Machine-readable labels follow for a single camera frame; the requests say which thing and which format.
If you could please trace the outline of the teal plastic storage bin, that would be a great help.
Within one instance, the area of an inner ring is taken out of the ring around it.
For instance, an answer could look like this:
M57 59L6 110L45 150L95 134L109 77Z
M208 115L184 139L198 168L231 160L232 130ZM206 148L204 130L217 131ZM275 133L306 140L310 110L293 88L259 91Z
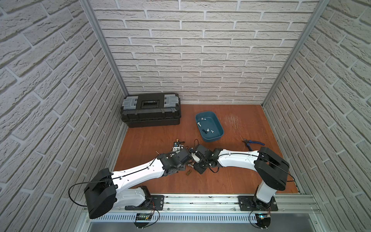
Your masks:
M204 142L211 143L211 142L218 141L224 135L224 129L217 115L214 112L206 111L206 112L198 113L195 116L195 120L196 120L196 124L199 122L202 125L202 127L200 127L197 124ZM205 134L203 132L203 129L207 130L207 128L209 128L210 131L207 134Z

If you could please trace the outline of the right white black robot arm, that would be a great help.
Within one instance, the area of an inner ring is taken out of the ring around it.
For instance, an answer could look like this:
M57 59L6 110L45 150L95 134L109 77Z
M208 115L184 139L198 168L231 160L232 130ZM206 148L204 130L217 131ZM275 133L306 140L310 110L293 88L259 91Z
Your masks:
M202 145L189 150L195 161L194 169L203 174L207 168L238 167L256 171L262 182L253 198L257 207L269 207L277 191L286 189L289 164L271 149L261 147L255 151L213 151Z

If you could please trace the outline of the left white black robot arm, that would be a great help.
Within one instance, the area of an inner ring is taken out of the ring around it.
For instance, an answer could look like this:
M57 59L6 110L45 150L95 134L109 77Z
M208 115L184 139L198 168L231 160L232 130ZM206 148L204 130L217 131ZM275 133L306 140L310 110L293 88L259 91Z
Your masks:
M183 148L176 152L159 154L153 160L123 171L111 172L104 168L87 183L84 189L89 218L95 219L114 207L140 206L146 201L142 188L135 197L131 187L151 179L166 177L180 171L192 160L192 153Z

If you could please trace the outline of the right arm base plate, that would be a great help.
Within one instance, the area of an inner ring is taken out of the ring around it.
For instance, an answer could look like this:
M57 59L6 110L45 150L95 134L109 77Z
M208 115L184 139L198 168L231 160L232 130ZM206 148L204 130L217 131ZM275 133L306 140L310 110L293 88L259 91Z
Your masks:
M241 211L278 211L277 202L274 197L268 203L259 200L255 196L238 196Z

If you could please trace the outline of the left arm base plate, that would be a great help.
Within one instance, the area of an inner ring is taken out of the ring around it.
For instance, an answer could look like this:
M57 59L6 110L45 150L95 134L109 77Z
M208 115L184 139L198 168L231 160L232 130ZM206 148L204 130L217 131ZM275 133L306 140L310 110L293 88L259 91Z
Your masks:
M162 211L164 206L164 195L152 195L139 206L126 206L125 210L158 210Z

